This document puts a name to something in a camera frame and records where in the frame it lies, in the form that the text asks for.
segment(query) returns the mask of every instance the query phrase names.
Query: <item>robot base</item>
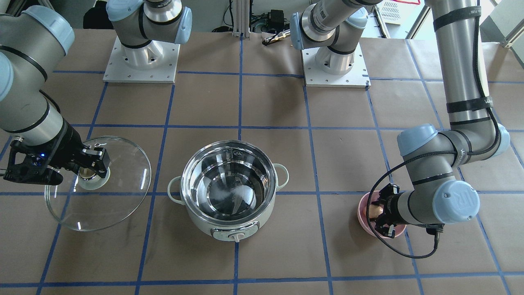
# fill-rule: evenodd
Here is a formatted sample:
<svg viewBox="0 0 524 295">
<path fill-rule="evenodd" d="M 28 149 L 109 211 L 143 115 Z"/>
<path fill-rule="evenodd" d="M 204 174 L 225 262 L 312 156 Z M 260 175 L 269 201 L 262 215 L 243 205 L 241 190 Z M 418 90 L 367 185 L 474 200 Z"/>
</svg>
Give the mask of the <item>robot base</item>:
<svg viewBox="0 0 524 295">
<path fill-rule="evenodd" d="M 378 200 L 378 192 L 374 191 L 372 196 L 372 201 Z M 358 222 L 361 224 L 362 228 L 370 235 L 375 236 L 369 226 L 367 226 L 367 220 L 366 220 L 366 205 L 367 205 L 367 199 L 368 199 L 369 193 L 365 194 L 360 202 L 358 202 L 357 207 L 357 216 L 358 216 Z M 406 230 L 406 225 L 401 224 L 395 226 L 395 237 L 398 237 L 404 233 L 404 230 Z"/>
<path fill-rule="evenodd" d="M 162 45 L 163 51 L 165 52 L 163 56 L 165 64 L 152 69 L 138 70 L 127 65 L 124 60 L 122 44 L 118 37 L 116 37 L 103 80 L 117 83 L 174 83 L 180 45 L 157 42 Z"/>
<path fill-rule="evenodd" d="M 316 65 L 315 55 L 318 50 L 318 48 L 302 50 L 302 63 L 304 65 L 306 86 L 365 88 L 371 85 L 360 44 L 358 44 L 355 49 L 353 68 L 343 76 L 326 73 Z"/>
</svg>

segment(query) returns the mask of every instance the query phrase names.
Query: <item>glass lid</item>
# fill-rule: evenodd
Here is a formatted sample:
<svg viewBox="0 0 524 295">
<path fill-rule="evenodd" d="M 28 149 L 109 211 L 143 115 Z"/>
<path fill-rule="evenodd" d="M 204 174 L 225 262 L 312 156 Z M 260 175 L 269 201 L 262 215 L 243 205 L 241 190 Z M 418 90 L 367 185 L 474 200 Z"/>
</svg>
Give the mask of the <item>glass lid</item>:
<svg viewBox="0 0 524 295">
<path fill-rule="evenodd" d="M 47 208 L 63 226 L 93 231 L 121 222 L 138 208 L 149 189 L 151 165 L 146 153 L 127 139 L 103 136 L 84 144 L 106 148 L 110 158 L 106 178 L 81 178 L 60 170 L 63 182 L 47 185 L 45 197 Z"/>
</svg>

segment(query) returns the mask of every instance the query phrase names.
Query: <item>light blue cap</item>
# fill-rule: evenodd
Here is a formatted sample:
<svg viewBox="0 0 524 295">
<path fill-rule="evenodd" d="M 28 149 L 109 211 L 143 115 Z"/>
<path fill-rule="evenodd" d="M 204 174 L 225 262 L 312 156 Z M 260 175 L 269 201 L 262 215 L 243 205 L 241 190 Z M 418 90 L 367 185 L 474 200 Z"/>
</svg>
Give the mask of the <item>light blue cap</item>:
<svg viewBox="0 0 524 295">
<path fill-rule="evenodd" d="M 300 14 L 298 12 L 291 15 L 291 21 L 289 23 L 289 29 L 291 33 L 291 43 L 297 50 L 304 50 L 304 41 L 302 40 L 302 30 L 300 29 Z"/>
<path fill-rule="evenodd" d="M 445 224 L 468 221 L 477 215 L 480 207 L 477 191 L 460 180 L 446 181 L 433 196 L 433 213 Z"/>
<path fill-rule="evenodd" d="M 496 157 L 504 153 L 509 148 L 509 132 L 506 130 L 506 127 L 501 124 L 498 125 L 498 129 L 500 130 L 500 144 L 497 148 L 497 151 L 491 157 Z"/>
<path fill-rule="evenodd" d="M 405 156 L 428 143 L 438 134 L 435 126 L 424 124 L 405 130 L 397 136 L 400 155 Z"/>
<path fill-rule="evenodd" d="M 11 85 L 13 85 L 13 66 L 11 61 L 0 52 L 0 101 L 9 93 Z"/>
<path fill-rule="evenodd" d="M 357 10 L 355 13 L 353 13 L 346 19 L 346 23 L 350 24 L 351 26 L 357 29 L 363 30 L 364 28 L 366 28 L 368 18 L 369 15 L 367 13 L 367 10 L 364 7 L 361 7 L 359 10 Z"/>
<path fill-rule="evenodd" d="M 109 20 L 117 22 L 133 14 L 142 3 L 142 0 L 109 0 L 105 10 Z"/>
<path fill-rule="evenodd" d="M 22 13 L 30 15 L 50 31 L 67 54 L 74 41 L 74 32 L 65 18 L 53 9 L 40 5 L 33 5 Z"/>
<path fill-rule="evenodd" d="M 191 36 L 191 27 L 193 26 L 193 13 L 189 7 L 184 7 L 180 24 L 178 25 L 177 36 L 174 39 L 175 44 L 186 44 Z"/>
</svg>

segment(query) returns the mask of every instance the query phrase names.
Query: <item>pot handle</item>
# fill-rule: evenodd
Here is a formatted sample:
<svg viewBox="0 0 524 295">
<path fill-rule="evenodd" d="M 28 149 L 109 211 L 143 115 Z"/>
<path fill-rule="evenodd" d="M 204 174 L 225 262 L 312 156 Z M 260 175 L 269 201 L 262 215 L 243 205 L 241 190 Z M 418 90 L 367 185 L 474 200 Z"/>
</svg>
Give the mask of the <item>pot handle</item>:
<svg viewBox="0 0 524 295">
<path fill-rule="evenodd" d="M 180 200 L 177 200 L 177 199 L 173 198 L 173 196 L 171 196 L 171 185 L 173 184 L 173 182 L 179 181 L 181 178 L 182 178 L 182 176 L 177 176 L 177 177 L 171 179 L 171 181 L 167 185 L 167 195 L 169 196 L 171 201 L 185 206 L 185 202 L 184 202 L 184 198 L 182 197 L 182 194 L 180 194 Z"/>
<path fill-rule="evenodd" d="M 286 184 L 288 184 L 288 182 L 289 182 L 289 172 L 288 172 L 288 169 L 286 167 L 284 167 L 284 165 L 282 165 L 282 164 L 276 164 L 275 163 L 275 164 L 273 164 L 273 167 L 282 169 L 284 171 L 284 173 L 286 174 L 286 181 L 282 185 L 278 185 L 278 175 L 275 174 L 275 178 L 277 180 L 277 192 L 278 192 L 279 190 L 283 189 L 284 186 L 286 186 Z"/>
</svg>

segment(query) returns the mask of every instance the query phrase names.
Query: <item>metal plate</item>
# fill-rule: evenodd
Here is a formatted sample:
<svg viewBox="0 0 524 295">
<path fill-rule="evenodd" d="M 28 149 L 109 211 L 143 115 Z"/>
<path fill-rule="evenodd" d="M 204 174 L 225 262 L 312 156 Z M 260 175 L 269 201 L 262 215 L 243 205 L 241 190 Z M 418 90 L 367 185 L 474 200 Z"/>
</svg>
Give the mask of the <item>metal plate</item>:
<svg viewBox="0 0 524 295">
<path fill-rule="evenodd" d="M 137 70 L 125 62 L 122 44 L 116 37 L 113 51 L 105 69 L 104 81 L 117 83 L 174 83 L 177 72 L 179 44 L 159 42 L 165 52 L 165 64 L 154 69 Z"/>
<path fill-rule="evenodd" d="M 364 88 L 371 85 L 360 44 L 358 44 L 355 49 L 353 69 L 343 76 L 326 73 L 316 66 L 315 55 L 318 50 L 318 48 L 302 50 L 306 86 Z"/>
</svg>

